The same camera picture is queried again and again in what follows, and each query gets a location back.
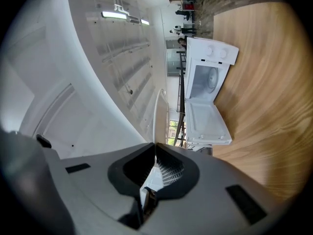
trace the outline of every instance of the mesh grate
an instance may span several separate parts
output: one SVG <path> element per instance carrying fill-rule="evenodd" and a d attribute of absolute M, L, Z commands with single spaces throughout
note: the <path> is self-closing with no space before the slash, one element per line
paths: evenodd
<path fill-rule="evenodd" d="M 168 186 L 181 178 L 184 165 L 183 163 L 165 151 L 158 151 L 157 164 L 162 174 L 164 186 Z"/>

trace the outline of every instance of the window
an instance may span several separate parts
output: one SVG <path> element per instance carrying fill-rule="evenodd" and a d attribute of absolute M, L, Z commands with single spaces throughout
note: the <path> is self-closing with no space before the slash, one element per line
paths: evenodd
<path fill-rule="evenodd" d="M 178 121 L 170 120 L 170 127 L 168 130 L 168 141 L 167 144 L 174 145 L 175 135 L 177 131 Z M 180 146 L 180 140 L 183 138 L 185 141 L 185 137 L 182 137 L 181 132 L 179 133 L 178 141 L 175 146 Z"/>

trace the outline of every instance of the light fixture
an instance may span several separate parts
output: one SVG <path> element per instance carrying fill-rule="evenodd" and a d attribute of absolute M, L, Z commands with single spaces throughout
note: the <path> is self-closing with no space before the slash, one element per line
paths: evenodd
<path fill-rule="evenodd" d="M 121 13 L 115 13 L 115 12 L 110 12 L 110 11 L 102 11 L 101 12 L 102 17 L 104 18 L 120 18 L 120 19 L 126 19 L 125 14 Z"/>
<path fill-rule="evenodd" d="M 134 23 L 134 24 L 140 23 L 138 18 L 132 17 L 132 16 L 126 16 L 126 21 L 128 21 L 130 23 Z"/>
<path fill-rule="evenodd" d="M 142 22 L 142 23 L 144 23 L 144 24 L 149 25 L 149 22 L 148 22 L 148 21 L 146 21 L 146 20 L 141 19 L 141 22 Z"/>

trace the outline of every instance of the white panel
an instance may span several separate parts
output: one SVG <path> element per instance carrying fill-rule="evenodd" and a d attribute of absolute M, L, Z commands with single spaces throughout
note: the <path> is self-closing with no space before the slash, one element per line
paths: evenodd
<path fill-rule="evenodd" d="M 152 127 L 153 127 L 153 117 L 154 117 L 154 109 L 156 104 L 157 95 L 154 92 L 149 100 L 149 103 L 147 105 L 146 112 L 141 120 L 140 126 L 141 128 L 149 134 L 149 137 L 151 138 L 150 141 L 152 141 Z"/>
<path fill-rule="evenodd" d="M 186 101 L 188 141 L 229 144 L 232 139 L 222 116 L 210 102 Z"/>
<path fill-rule="evenodd" d="M 149 25 L 151 39 L 149 51 L 151 52 L 151 64 L 153 66 L 153 80 L 155 81 L 156 92 L 160 89 L 167 91 L 166 45 L 164 40 L 161 10 L 159 8 L 153 8 L 149 10 L 149 14 L 149 17 L 153 18 L 153 23 Z"/>
<path fill-rule="evenodd" d="M 140 119 L 142 116 L 140 115 L 141 113 L 141 109 L 144 107 L 145 104 L 145 94 L 148 93 L 148 88 L 147 85 L 145 86 L 145 88 L 143 88 L 143 90 L 141 91 L 141 93 L 139 94 L 137 100 L 135 101 L 136 107 L 138 109 L 138 118 Z"/>
<path fill-rule="evenodd" d="M 133 107 L 131 108 L 131 113 L 133 117 L 136 119 L 136 121 L 139 121 L 139 110 L 137 109 L 137 106 L 134 104 Z"/>
<path fill-rule="evenodd" d="M 204 38 L 187 38 L 188 46 L 191 46 L 193 59 L 209 59 L 214 62 L 222 62 L 234 65 L 239 49 L 223 42 Z"/>
<path fill-rule="evenodd" d="M 7 132 L 19 131 L 35 96 L 7 60 L 0 67 L 0 123 Z"/>
<path fill-rule="evenodd" d="M 123 86 L 119 91 L 118 91 L 119 95 L 121 96 L 123 102 L 127 105 L 130 100 L 131 100 L 131 95 L 128 91 L 128 89 Z"/>
<path fill-rule="evenodd" d="M 33 137 L 35 137 L 37 134 L 44 134 L 47 127 L 51 123 L 51 120 L 54 118 L 54 116 L 59 112 L 59 110 L 64 106 L 64 104 L 70 99 L 70 97 L 75 93 L 74 88 L 71 84 L 66 86 L 64 90 L 58 91 L 51 90 L 52 94 L 48 94 L 47 98 L 44 99 L 44 102 L 46 104 L 46 107 L 41 106 L 41 108 L 45 108 L 43 116 L 40 116 L 39 121 L 31 121 L 35 122 L 36 129 L 33 132 Z"/>
<path fill-rule="evenodd" d="M 98 76 L 101 76 L 101 73 L 103 73 L 104 75 L 109 75 L 115 87 L 117 87 L 120 83 L 118 70 L 115 68 L 115 65 L 111 62 L 111 60 L 103 63 Z"/>
<path fill-rule="evenodd" d="M 101 23 L 100 23 L 98 17 L 96 18 L 96 20 L 95 19 L 87 20 L 87 23 L 88 23 L 89 30 L 91 32 L 92 39 L 93 39 L 93 41 L 96 45 L 96 48 L 98 50 L 98 53 L 99 53 L 99 55 L 103 55 L 104 53 L 108 52 L 109 50 L 108 50 L 108 47 L 105 44 L 103 44 L 103 43 L 105 43 L 104 33 L 102 31 Z"/>
<path fill-rule="evenodd" d="M 23 50 L 17 47 L 22 44 L 21 41 L 16 43 L 8 50 L 8 59 L 35 96 L 41 97 L 61 80 L 61 74 L 50 56 L 46 40 L 42 38 L 37 41 L 35 38 L 33 41 Z"/>
<path fill-rule="evenodd" d="M 130 86 L 131 90 L 135 93 L 136 89 L 139 87 L 139 85 L 144 81 L 146 76 L 149 73 L 149 70 L 147 69 L 148 66 L 145 65 L 142 67 L 128 82 L 127 84 Z"/>
<path fill-rule="evenodd" d="M 96 155 L 135 145 L 131 135 L 122 136 L 121 131 L 122 127 L 118 124 L 108 126 L 103 124 L 100 118 L 92 117 L 81 130 L 75 144 L 75 153 L 70 154 L 69 157 Z"/>
<path fill-rule="evenodd" d="M 91 116 L 79 95 L 74 93 L 53 118 L 45 135 L 71 146 L 77 142 Z"/>
<path fill-rule="evenodd" d="M 146 86 L 143 88 L 142 93 L 139 95 L 138 100 L 141 101 L 140 104 L 140 112 L 147 111 L 147 106 L 151 100 L 152 93 L 154 92 L 154 85 L 152 83 L 152 80 L 149 79 Z"/>
<path fill-rule="evenodd" d="M 52 149 L 58 153 L 60 159 L 70 158 L 71 156 L 75 156 L 75 154 L 77 153 L 75 146 L 72 147 L 68 143 L 62 143 L 52 137 L 48 137 L 48 140 L 51 143 Z"/>
<path fill-rule="evenodd" d="M 82 0 L 47 0 L 46 37 L 62 75 L 73 85 L 82 103 L 102 123 L 119 125 L 129 145 L 145 142 L 139 124 L 127 109 L 110 76 L 97 77 L 102 60 L 84 18 Z"/>

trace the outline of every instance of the wooden floor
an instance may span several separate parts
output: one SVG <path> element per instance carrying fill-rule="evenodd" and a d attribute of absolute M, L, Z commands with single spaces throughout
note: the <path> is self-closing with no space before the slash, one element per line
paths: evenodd
<path fill-rule="evenodd" d="M 313 161 L 313 55 L 300 22 L 282 2 L 214 17 L 214 40 L 239 48 L 215 100 L 233 137 L 215 146 L 279 199 L 298 193 Z"/>
<path fill-rule="evenodd" d="M 198 35 L 210 39 L 213 38 L 214 15 L 241 6 L 273 1 L 282 0 L 197 0 L 195 5 L 195 27 L 198 30 Z"/>

